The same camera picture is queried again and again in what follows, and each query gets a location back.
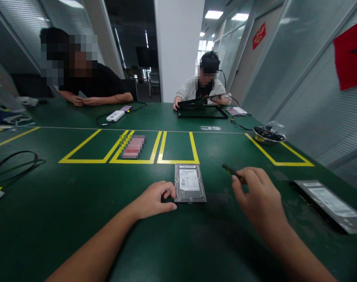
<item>white pillar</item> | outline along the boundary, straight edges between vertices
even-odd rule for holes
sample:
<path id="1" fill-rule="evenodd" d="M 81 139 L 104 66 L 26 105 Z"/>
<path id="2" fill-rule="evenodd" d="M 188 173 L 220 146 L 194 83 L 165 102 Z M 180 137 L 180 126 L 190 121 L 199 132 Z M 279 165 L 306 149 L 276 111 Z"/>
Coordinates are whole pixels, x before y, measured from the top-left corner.
<path id="1" fill-rule="evenodd" d="M 205 0 L 154 0 L 161 101 L 195 74 Z"/>

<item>person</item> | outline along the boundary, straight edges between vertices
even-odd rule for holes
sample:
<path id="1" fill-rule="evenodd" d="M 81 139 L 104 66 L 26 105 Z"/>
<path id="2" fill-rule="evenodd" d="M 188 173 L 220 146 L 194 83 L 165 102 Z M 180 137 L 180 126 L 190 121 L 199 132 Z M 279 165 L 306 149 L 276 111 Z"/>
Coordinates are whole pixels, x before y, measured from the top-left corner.
<path id="1" fill-rule="evenodd" d="M 247 219 L 265 244 L 282 262 L 293 281 L 336 281 L 289 225 L 279 191 L 261 168 L 248 167 L 233 178 L 233 191 Z M 248 193 L 241 185 L 247 184 Z M 136 200 L 121 210 L 97 234 L 65 261 L 47 281 L 104 281 L 130 228 L 138 221 L 177 209 L 161 197 L 176 197 L 171 182 L 150 185 Z"/>
<path id="2" fill-rule="evenodd" d="M 128 103 L 134 100 L 121 79 L 108 67 L 88 60 L 80 44 L 72 43 L 65 31 L 55 27 L 42 29 L 41 44 L 46 45 L 47 60 L 63 61 L 63 85 L 60 94 L 77 107 Z M 82 91 L 87 98 L 78 96 Z"/>
<path id="3" fill-rule="evenodd" d="M 205 103 L 230 104 L 232 95 L 225 91 L 224 85 L 216 78 L 219 64 L 219 58 L 213 51 L 203 54 L 199 65 L 199 77 L 194 76 L 186 81 L 174 98 L 173 109 L 175 111 L 179 108 L 179 102 L 218 94 L 227 95 L 220 96 L 218 100 L 205 100 Z"/>

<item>green workbench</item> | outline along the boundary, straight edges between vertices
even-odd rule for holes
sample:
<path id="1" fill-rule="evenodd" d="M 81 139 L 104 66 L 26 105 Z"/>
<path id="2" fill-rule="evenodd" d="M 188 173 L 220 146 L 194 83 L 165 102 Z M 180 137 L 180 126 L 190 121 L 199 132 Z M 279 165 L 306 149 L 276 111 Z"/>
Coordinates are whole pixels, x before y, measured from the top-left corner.
<path id="1" fill-rule="evenodd" d="M 109 280 L 284 278 L 280 263 L 239 208 L 231 177 L 211 156 L 238 169 L 265 169 L 281 193 L 289 223 L 319 260 L 339 280 L 350 280 L 355 274 L 357 235 L 334 231 L 290 181 L 317 179 L 357 210 L 356 189 L 290 144 L 314 166 L 276 166 L 266 154 L 278 163 L 302 163 L 303 159 L 281 145 L 264 146 L 263 153 L 245 135 L 252 136 L 251 132 L 232 125 L 230 119 L 178 119 L 171 103 L 150 103 L 108 127 L 96 125 L 96 117 L 121 107 L 76 108 L 63 99 L 53 99 L 29 110 L 38 129 L 0 131 L 0 161 L 21 150 L 34 151 L 45 160 L 2 188 L 0 281 L 47 278 L 151 183 L 174 181 L 174 160 L 195 162 L 196 155 L 207 203 L 178 204 L 176 211 L 139 221 L 126 237 Z M 248 128 L 260 125 L 253 117 L 237 121 Z M 201 126 L 221 130 L 201 130 Z M 114 157 L 131 132 L 147 136 L 140 163 Z M 2 171 L 32 159 L 28 154 L 19 155 Z M 24 168 L 6 172 L 0 180 Z"/>

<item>smartphone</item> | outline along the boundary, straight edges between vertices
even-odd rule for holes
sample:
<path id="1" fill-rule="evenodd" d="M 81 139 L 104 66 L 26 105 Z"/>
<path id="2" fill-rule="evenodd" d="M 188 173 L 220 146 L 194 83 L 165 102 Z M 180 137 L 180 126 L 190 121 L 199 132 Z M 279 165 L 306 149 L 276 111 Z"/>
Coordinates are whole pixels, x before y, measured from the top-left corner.
<path id="1" fill-rule="evenodd" d="M 122 152 L 122 159 L 137 159 L 146 143 L 145 135 L 135 135 L 131 138 L 130 143 Z"/>
<path id="2" fill-rule="evenodd" d="M 132 108 L 132 106 L 123 106 L 120 110 L 127 112 L 128 110 L 130 110 Z"/>

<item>black shirt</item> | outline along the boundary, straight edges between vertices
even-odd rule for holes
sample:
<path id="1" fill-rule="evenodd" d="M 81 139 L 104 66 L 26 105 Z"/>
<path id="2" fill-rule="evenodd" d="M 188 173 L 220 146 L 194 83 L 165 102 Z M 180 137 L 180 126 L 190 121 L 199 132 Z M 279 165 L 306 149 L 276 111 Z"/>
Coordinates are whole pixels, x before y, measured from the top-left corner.
<path id="1" fill-rule="evenodd" d="M 214 81 L 211 80 L 206 86 L 202 87 L 200 82 L 197 84 L 197 91 L 195 92 L 195 98 L 202 98 L 206 95 L 209 96 L 211 91 L 214 89 Z"/>
<path id="2" fill-rule="evenodd" d="M 97 63 L 97 69 L 92 70 L 91 77 L 65 76 L 64 85 L 61 85 L 59 90 L 69 91 L 75 95 L 82 91 L 87 97 L 109 97 L 130 92 L 110 68 L 100 63 Z"/>

